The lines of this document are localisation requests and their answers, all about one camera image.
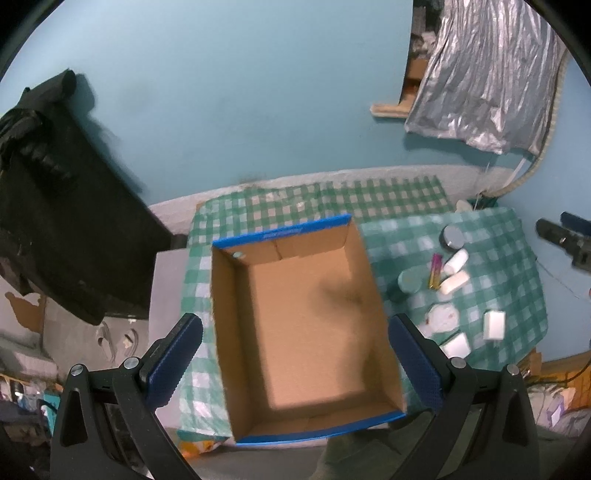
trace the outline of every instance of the cardboard box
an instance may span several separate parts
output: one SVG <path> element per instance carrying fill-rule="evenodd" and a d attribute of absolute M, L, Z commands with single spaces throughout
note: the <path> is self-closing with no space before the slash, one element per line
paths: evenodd
<path fill-rule="evenodd" d="M 403 415 L 398 361 L 350 215 L 214 242 L 211 289 L 237 443 L 310 440 Z"/>

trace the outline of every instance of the white baseboard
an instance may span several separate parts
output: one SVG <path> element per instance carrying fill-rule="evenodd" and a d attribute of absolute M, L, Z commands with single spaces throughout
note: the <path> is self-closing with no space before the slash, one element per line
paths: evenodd
<path fill-rule="evenodd" d="M 501 188 L 511 176 L 513 170 L 505 167 L 492 167 L 486 173 L 479 167 L 469 165 L 416 165 L 405 167 L 359 168 L 357 170 L 339 170 L 306 175 L 281 177 L 275 180 L 262 180 L 254 183 L 223 187 L 208 192 L 195 193 L 150 206 L 150 210 L 172 233 L 188 233 L 195 208 L 199 203 L 237 192 L 245 187 L 283 188 L 319 181 L 347 181 L 364 179 L 413 179 L 415 177 L 436 175 L 447 196 L 452 202 L 475 197 L 488 189 Z"/>

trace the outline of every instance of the gray jar lid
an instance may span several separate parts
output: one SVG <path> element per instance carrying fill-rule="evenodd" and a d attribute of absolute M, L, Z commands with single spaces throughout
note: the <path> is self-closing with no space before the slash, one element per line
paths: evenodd
<path fill-rule="evenodd" d="M 464 246 L 464 234 L 455 225 L 448 225 L 443 229 L 442 234 L 445 245 L 453 250 L 459 250 Z"/>

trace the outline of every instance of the small white box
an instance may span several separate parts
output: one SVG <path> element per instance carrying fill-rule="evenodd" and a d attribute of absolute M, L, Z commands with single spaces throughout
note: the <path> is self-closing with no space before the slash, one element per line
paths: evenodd
<path fill-rule="evenodd" d="M 470 350 L 468 337 L 463 332 L 449 339 L 440 348 L 448 358 L 453 358 L 455 356 L 466 358 L 472 351 Z"/>
<path fill-rule="evenodd" d="M 491 310 L 484 314 L 484 340 L 505 338 L 505 312 Z"/>

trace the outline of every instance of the blue gripper pad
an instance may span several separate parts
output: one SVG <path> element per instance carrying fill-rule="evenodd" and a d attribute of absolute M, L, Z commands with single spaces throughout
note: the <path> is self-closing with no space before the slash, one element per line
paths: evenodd
<path fill-rule="evenodd" d="M 202 340 L 201 319 L 185 313 L 166 338 L 154 342 L 146 353 L 139 379 L 151 411 L 168 404 Z"/>
<path fill-rule="evenodd" d="M 422 338 L 422 334 L 414 325 L 410 324 L 408 328 L 411 326 Z M 441 376 L 427 356 L 430 352 L 423 350 L 408 328 L 399 315 L 393 316 L 388 323 L 388 339 L 421 402 L 436 413 L 443 407 L 444 401 Z M 439 350 L 439 352 L 433 351 L 435 355 L 438 353 L 444 355 L 432 340 L 423 338 L 423 346 L 429 348 L 430 345 L 426 342 L 433 343 Z"/>

